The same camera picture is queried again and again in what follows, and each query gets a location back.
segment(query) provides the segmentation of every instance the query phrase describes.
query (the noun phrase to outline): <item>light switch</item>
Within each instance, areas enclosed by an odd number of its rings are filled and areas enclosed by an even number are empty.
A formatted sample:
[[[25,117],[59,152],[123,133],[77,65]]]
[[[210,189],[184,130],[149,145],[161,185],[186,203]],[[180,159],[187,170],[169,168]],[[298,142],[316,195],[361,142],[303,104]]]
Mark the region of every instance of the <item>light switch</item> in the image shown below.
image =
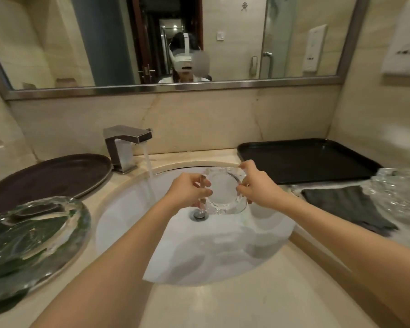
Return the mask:
[[[224,40],[224,39],[225,39],[225,32],[217,31],[217,40]]]
[[[410,0],[407,1],[399,16],[381,72],[389,75],[410,76]]]
[[[307,46],[302,70],[305,72],[316,72],[322,57],[323,43],[327,35],[328,25],[312,28],[308,32]]]

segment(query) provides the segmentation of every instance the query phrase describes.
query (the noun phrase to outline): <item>hand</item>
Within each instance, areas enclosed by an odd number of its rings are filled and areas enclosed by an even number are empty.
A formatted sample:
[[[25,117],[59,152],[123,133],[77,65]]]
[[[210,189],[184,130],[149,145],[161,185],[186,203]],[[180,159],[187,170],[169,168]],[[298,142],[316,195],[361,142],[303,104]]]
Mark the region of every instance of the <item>hand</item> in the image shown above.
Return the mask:
[[[254,161],[245,161],[239,168],[245,170],[247,176],[242,184],[237,186],[237,191],[247,198],[248,203],[254,202],[263,207],[279,210],[280,203],[290,197],[266,172],[259,171]]]
[[[205,182],[205,186],[211,186],[210,181],[201,174],[182,173],[173,180],[164,198],[177,211],[185,207],[197,206],[200,199],[213,194],[210,189],[200,188],[201,179]]]

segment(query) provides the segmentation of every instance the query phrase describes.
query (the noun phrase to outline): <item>white shirt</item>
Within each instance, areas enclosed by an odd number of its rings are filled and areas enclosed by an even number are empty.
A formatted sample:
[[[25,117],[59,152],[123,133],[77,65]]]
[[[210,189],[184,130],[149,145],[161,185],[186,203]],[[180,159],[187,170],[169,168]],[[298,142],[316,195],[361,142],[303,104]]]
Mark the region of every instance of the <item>white shirt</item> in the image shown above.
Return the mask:
[[[210,80],[207,78],[202,78],[202,77],[196,77],[193,76],[193,82],[209,82]],[[165,77],[161,79],[158,84],[173,84],[173,77]]]

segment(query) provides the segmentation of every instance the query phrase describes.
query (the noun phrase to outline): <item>person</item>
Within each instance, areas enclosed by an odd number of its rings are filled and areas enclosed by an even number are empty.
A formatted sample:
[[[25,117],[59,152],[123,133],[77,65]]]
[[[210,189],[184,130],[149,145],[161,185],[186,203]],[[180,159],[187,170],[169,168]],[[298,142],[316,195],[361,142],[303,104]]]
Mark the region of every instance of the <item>person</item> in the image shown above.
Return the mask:
[[[240,168],[247,176],[237,191],[249,203],[295,220],[410,326],[410,249],[285,192],[253,161]],[[198,188],[201,177],[176,178],[161,200],[60,292],[32,328],[129,326],[130,304],[140,293],[142,277],[170,218],[212,194],[210,189]]]
[[[192,54],[200,51],[197,39],[191,33],[176,33],[169,45],[170,60],[173,64],[172,76],[162,78],[158,84],[169,84],[174,82],[209,82],[207,78],[196,77],[192,72]],[[182,69],[182,64],[187,65],[187,68]]]

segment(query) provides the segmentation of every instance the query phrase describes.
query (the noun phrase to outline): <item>mirror frame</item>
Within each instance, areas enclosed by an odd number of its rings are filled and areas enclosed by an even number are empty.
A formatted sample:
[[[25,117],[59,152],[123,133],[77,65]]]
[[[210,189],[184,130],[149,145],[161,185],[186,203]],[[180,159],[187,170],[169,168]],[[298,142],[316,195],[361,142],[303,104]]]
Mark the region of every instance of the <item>mirror frame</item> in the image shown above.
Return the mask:
[[[14,90],[0,64],[0,94],[4,100],[30,100],[46,98],[84,97],[94,95],[119,95],[131,93],[160,93],[196,90],[222,90],[236,88],[263,88],[307,85],[343,84],[351,65],[361,27],[370,0],[356,0],[348,33],[340,57],[337,72],[332,76],[286,77],[278,79],[231,80],[220,82],[192,82],[176,84],[146,84],[104,87],[49,88]]]

